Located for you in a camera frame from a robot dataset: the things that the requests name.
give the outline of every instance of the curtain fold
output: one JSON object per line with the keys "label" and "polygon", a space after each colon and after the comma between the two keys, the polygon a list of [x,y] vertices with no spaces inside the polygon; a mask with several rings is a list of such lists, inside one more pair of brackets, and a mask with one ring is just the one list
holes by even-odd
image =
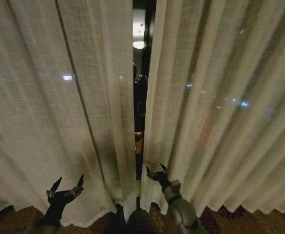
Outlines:
{"label": "curtain fold", "polygon": [[85,190],[62,224],[87,227],[116,212],[113,200],[129,218],[131,17],[123,0],[0,0],[0,210],[33,205],[44,213],[45,191],[60,176],[59,190],[70,189],[84,173]]}
{"label": "curtain fold", "polygon": [[[285,212],[285,1],[159,0],[154,28],[144,167],[168,165],[198,215]],[[166,212],[144,172],[152,201]]]}

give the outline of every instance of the city light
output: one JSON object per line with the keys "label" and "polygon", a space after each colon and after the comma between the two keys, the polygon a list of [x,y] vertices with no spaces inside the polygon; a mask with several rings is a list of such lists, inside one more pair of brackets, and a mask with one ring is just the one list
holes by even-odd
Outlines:
{"label": "city light", "polygon": [[72,76],[63,76],[64,80],[72,80]]}
{"label": "city light", "polygon": [[134,41],[133,47],[136,49],[143,49],[144,48],[144,41]]}

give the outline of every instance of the ceiling light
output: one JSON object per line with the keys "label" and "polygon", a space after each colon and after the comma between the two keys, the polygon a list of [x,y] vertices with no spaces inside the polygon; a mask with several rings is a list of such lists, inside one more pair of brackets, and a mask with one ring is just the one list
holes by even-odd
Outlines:
{"label": "ceiling light", "polygon": [[134,41],[133,47],[136,49],[143,49],[144,48],[144,41]]}

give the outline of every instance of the gray robotic arm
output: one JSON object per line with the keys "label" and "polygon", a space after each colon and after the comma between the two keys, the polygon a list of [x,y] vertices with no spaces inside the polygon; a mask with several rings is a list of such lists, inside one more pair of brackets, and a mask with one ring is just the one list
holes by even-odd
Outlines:
{"label": "gray robotic arm", "polygon": [[153,173],[147,167],[147,176],[158,181],[162,186],[165,200],[168,203],[167,214],[170,215],[178,226],[180,234],[207,234],[191,203],[182,198],[180,194],[181,183],[179,180],[169,181],[168,170],[161,164],[164,171]]}

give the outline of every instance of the curtain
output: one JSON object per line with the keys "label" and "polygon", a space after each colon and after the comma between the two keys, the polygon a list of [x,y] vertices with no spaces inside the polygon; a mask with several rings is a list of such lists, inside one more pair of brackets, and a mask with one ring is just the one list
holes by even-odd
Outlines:
{"label": "curtain", "polygon": [[136,208],[132,3],[0,0],[0,210],[83,193],[62,224]]}
{"label": "curtain", "polygon": [[285,212],[285,0],[158,0],[141,207],[167,204],[145,165],[200,216]]}

